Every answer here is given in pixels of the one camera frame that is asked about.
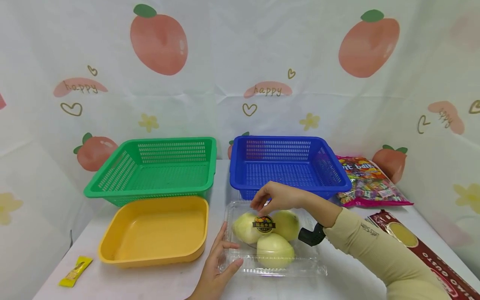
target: fabric backdrop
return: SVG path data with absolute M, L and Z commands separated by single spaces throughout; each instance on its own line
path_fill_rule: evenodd
M 34 296 L 104 203 L 82 193 L 101 158 L 133 138 L 213 136 L 223 159 L 241 134 L 406 147 L 383 156 L 398 186 L 480 276 L 479 7 L 1 1 L 0 298 Z

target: fruit label sticker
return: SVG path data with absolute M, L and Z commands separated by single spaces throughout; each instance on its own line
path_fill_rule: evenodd
M 252 224 L 254 228 L 257 228 L 258 231 L 262 233 L 270 232 L 275 228 L 275 223 L 269 216 L 257 217 Z

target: yellow candy wrapper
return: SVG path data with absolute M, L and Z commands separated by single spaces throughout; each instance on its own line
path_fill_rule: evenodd
M 92 263 L 93 258 L 86 256 L 79 256 L 77 260 L 77 265 L 73 270 L 71 270 L 67 276 L 60 280 L 59 286 L 73 288 L 75 282 L 80 277 L 80 275 L 85 271 L 85 269 Z

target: candy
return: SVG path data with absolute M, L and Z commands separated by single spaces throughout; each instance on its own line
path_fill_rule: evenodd
M 350 191 L 337 194 L 343 206 L 413 205 L 373 162 L 364 157 L 338 159 L 352 181 Z

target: clear plastic container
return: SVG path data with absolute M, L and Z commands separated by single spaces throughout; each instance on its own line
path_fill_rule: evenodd
M 225 260 L 219 266 L 221 271 L 224 271 L 236 259 L 243 258 L 243 265 L 239 273 L 244 274 L 260 276 L 319 276 L 327 274 L 326 267 L 320 260 L 318 246 L 311 247 L 295 239 L 289 242 L 293 247 L 295 257 L 281 257 L 283 253 L 288 253 L 288 251 L 282 250 L 282 253 L 276 253 L 275 255 L 268 255 L 269 251 L 260 251 L 257 254 L 257 243 L 247 244 L 235 236 L 232 230 L 233 223 L 247 212 L 256 215 L 256 212 L 250 208 L 250 203 L 250 201 L 233 201 L 227 205 L 225 219 L 228 227 L 225 240 L 238 243 L 240 248 L 225 250 Z M 305 210 L 292 209 L 291 212 L 298 216 L 300 228 L 312 230 L 315 227 L 316 221 Z M 268 229 L 269 225 L 266 225 L 265 231 L 268 231 Z M 273 234 L 275 234 L 274 230 L 264 236 L 270 237 Z

